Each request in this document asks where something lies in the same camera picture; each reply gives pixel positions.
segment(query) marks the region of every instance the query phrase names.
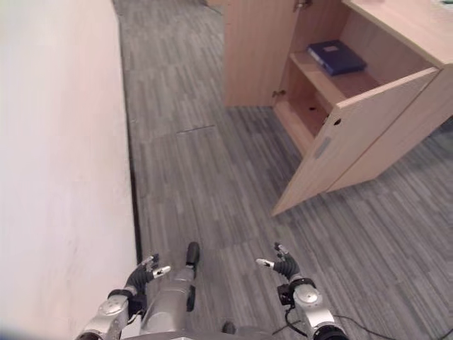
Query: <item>gray carpet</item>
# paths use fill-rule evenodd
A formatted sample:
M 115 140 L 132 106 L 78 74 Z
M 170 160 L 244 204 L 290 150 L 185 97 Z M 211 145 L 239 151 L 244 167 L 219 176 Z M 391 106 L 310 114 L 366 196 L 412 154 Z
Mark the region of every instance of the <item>gray carpet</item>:
M 401 340 L 451 327 L 451 122 L 377 180 L 271 218 L 300 159 L 271 108 L 222 105 L 222 17 L 197 0 L 115 7 L 143 251 L 178 268 L 186 244 L 201 243 L 194 328 L 218 330 L 226 319 L 284 324 L 283 279 L 254 263 L 273 257 L 275 240 L 335 313 Z M 378 339 L 343 326 L 351 339 Z M 278 337 L 299 338 L 288 329 Z

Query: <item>cabinet door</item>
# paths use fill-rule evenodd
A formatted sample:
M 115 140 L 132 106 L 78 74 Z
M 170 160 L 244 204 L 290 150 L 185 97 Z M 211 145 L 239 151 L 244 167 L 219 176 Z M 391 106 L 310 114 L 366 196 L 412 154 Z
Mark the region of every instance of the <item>cabinet door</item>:
M 453 112 L 453 67 L 443 69 L 379 139 L 328 189 L 374 179 Z
M 289 53 L 295 0 L 226 0 L 224 102 L 269 106 Z
M 436 73 L 437 69 L 431 67 L 336 104 L 273 214 L 327 191 L 404 112 Z

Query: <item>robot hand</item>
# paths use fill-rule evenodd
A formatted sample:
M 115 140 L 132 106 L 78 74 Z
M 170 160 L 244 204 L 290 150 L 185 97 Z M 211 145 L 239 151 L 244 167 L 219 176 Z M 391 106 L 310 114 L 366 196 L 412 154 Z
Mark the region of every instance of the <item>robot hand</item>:
M 151 255 L 143 260 L 129 275 L 125 290 L 129 290 L 133 295 L 144 294 L 147 283 L 150 283 L 155 278 L 160 278 L 171 270 L 170 266 L 157 268 L 158 266 L 159 254 Z
M 121 331 L 133 318 L 147 309 L 147 283 L 167 274 L 170 266 L 159 266 L 159 255 L 145 259 L 129 275 L 123 289 L 112 290 L 99 307 L 96 316 L 85 326 L 76 340 L 118 340 Z
M 256 259 L 256 263 L 261 266 L 271 268 L 277 273 L 282 274 L 288 279 L 289 282 L 291 282 L 296 276 L 300 276 L 299 265 L 291 254 L 289 254 L 288 250 L 277 242 L 274 244 L 274 249 L 277 251 L 277 257 L 281 261 L 272 262 L 266 259 Z
M 282 274 L 289 281 L 289 284 L 277 288 L 282 305 L 289 305 L 285 313 L 287 326 L 309 340 L 348 340 L 344 331 L 335 323 L 332 313 L 326 307 L 326 302 L 312 279 L 302 277 L 296 260 L 283 245 L 276 242 L 275 250 L 280 261 L 256 259 L 256 262 Z M 302 321 L 304 331 L 288 321 L 288 314 L 294 308 Z

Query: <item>white wall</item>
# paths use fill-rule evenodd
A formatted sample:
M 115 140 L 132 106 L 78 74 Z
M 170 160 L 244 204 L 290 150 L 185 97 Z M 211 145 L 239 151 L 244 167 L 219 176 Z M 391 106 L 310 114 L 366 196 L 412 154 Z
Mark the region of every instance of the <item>white wall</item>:
M 0 1 L 1 327 L 71 339 L 134 268 L 110 0 Z

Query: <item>cable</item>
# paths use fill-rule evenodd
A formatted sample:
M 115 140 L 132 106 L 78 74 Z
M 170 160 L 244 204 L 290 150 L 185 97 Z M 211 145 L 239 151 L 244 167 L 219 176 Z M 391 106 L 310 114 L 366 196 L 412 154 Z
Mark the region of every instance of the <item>cable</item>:
M 359 324 L 357 321 L 355 321 L 352 317 L 345 317 L 343 315 L 334 315 L 334 317 L 337 317 L 337 318 L 340 318 L 340 319 L 347 319 L 349 321 L 352 321 L 355 323 L 355 325 L 361 329 L 363 329 L 364 331 L 366 331 L 367 333 L 370 333 L 370 334 L 373 334 L 375 336 L 378 336 L 380 338 L 383 338 L 383 339 L 387 339 L 387 340 L 398 340 L 398 339 L 395 339 L 395 338 L 391 338 L 390 336 L 385 336 L 385 335 L 382 335 L 382 334 L 379 334 L 379 333 L 376 333 L 375 331 L 372 331 L 371 329 L 368 329 L 366 328 L 365 326 L 362 326 L 361 324 Z
M 305 336 L 306 338 L 308 338 L 308 335 L 306 335 L 306 333 L 304 333 L 303 331 L 301 331 L 300 329 L 298 329 L 297 327 L 293 326 L 293 324 L 291 322 L 289 322 L 288 320 L 288 315 L 289 315 L 289 312 L 291 312 L 292 310 L 294 309 L 294 305 L 292 305 L 290 308 L 288 308 L 285 312 L 285 321 L 286 321 L 286 325 L 292 329 L 293 331 L 295 331 L 296 333 L 299 333 L 300 335 L 302 336 Z
M 306 336 L 306 334 L 305 334 L 303 331 L 301 331 L 300 329 L 294 327 L 294 325 L 297 324 L 297 323 L 299 323 L 300 320 L 297 320 L 297 321 L 291 322 L 291 323 L 288 321 L 288 314 L 289 314 L 289 312 L 291 311 L 291 309 L 292 309 L 292 308 L 289 308 L 289 309 L 286 311 L 286 313 L 285 313 L 285 321 L 286 321 L 287 324 L 286 324 L 285 326 L 283 326 L 283 327 L 280 327 L 279 329 L 276 329 L 276 330 L 272 333 L 272 335 L 276 335 L 277 333 L 280 333 L 283 329 L 290 328 L 290 329 L 295 330 L 297 333 L 299 333 L 299 334 L 302 334 L 302 333 L 303 333 L 302 335 Z M 337 317 L 337 318 L 340 318 L 340 319 L 343 318 L 343 319 L 350 320 L 350 321 L 354 322 L 359 328 L 363 329 L 364 331 L 366 331 L 366 332 L 368 332 L 368 333 L 370 333 L 370 334 L 373 334 L 373 335 L 375 335 L 375 336 L 379 336 L 379 337 L 381 337 L 381 338 L 383 338 L 383 339 L 387 339 L 387 340 L 398 340 L 398 339 L 396 339 L 396 338 L 391 338 L 390 336 L 385 336 L 385 335 L 376 333 L 375 331 L 372 331 L 372 330 L 366 328 L 365 326 L 362 326 L 362 325 L 359 324 L 357 321 L 355 321 L 352 317 L 346 317 L 346 316 L 344 316 L 344 315 L 338 315 L 338 314 L 335 314 L 334 317 Z M 447 333 L 445 333 L 444 335 L 442 335 L 442 336 L 441 336 L 440 338 L 438 338 L 437 340 L 444 340 L 444 339 L 446 339 L 451 333 L 453 333 L 453 329 L 450 329 Z
M 445 333 L 444 335 L 442 335 L 439 340 L 444 340 L 447 338 L 447 336 L 449 336 L 451 333 L 453 333 L 453 328 L 451 328 L 447 333 Z
M 295 324 L 298 324 L 299 322 L 300 322 L 300 320 L 297 320 L 295 322 L 291 322 L 291 324 L 294 326 Z M 280 327 L 279 329 L 276 329 L 275 331 L 273 331 L 272 335 L 276 335 L 276 333 L 280 333 L 285 328 L 289 328 L 287 324 L 285 326 Z

